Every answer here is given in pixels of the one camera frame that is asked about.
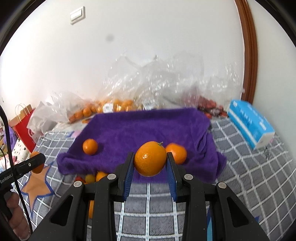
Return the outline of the left hand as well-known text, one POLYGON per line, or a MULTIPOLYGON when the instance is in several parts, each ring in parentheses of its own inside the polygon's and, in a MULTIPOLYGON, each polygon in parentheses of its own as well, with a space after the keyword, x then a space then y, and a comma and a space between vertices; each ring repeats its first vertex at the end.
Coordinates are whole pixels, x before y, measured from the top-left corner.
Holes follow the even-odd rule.
POLYGON ((22 208, 19 206, 20 197, 16 192, 9 191, 5 195, 7 207, 12 213, 9 225, 20 240, 27 240, 30 237, 30 229, 22 208))

